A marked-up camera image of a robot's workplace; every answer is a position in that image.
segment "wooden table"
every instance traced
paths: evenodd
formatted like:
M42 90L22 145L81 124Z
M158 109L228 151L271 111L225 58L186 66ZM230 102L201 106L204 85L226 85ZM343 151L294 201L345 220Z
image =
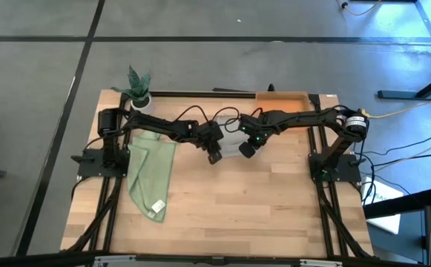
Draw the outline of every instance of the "wooden table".
M322 108L338 103L335 95L320 95L320 100ZM227 106L251 113L256 102L255 99L182 97L154 97L153 101L156 105L153 115L168 120L196 103L211 117ZM103 90L96 114L118 104L118 93ZM96 114L89 139L98 137ZM187 112L184 118L203 121L197 109ZM330 129L326 132L330 144L336 134ZM101 145L96 142L91 147L101 148ZM251 159L234 157L215 165L208 163L205 151L192 144L178 145L164 223L152 222L140 213L128 195L124 179L111 252L325 257L318 197L307 162L309 152L305 128L288 129L271 137ZM94 177L76 189L62 249L73 245L94 218L101 184L102 178ZM336 185L346 227L371 254L359 193L349 183ZM97 248L102 247L105 223L100 228ZM330 223L335 253L339 254L337 233Z

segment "green towel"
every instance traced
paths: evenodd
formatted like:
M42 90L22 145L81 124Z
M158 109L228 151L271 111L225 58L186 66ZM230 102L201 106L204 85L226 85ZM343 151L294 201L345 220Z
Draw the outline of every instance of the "green towel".
M128 191L140 211L162 223L167 205L169 179L176 143L159 141L160 134L143 131L128 145Z

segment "gray floor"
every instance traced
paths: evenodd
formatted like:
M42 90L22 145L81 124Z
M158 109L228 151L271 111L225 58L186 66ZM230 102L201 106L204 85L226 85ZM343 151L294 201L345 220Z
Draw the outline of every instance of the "gray floor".
M97 1L8 3L0 0L2 35L85 36ZM352 9L368 6L352 4ZM353 17L339 11L335 1L324 0L113 0L107 1L96 34L428 36L413 4L382 4L368 15ZM0 179L0 256L13 253L82 45L0 43L0 168L8 172ZM77 169L70 155L79 154L86 143L100 90L126 86L129 64L138 72L151 72L152 90L263 91L273 83L277 90L335 93L343 104L366 108L371 114L416 104L376 99L377 90L418 90L431 82L431 46L425 45L93 43L30 253L59 250ZM365 150L385 151L429 136L431 105L372 120ZM421 148L372 159L386 162ZM422 191L431 188L431 158L405 162L378 174L412 193Z

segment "green plant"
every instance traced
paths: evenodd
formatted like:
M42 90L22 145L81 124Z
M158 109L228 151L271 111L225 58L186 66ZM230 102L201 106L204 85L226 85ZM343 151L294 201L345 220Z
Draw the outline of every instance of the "green plant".
M129 96L130 99L142 101L149 95L149 83L151 82L151 75L149 73L145 74L143 77L139 78L136 71L129 65L129 85L131 88L129 89L119 89L116 87L112 87L111 90L114 90L119 93L125 93Z

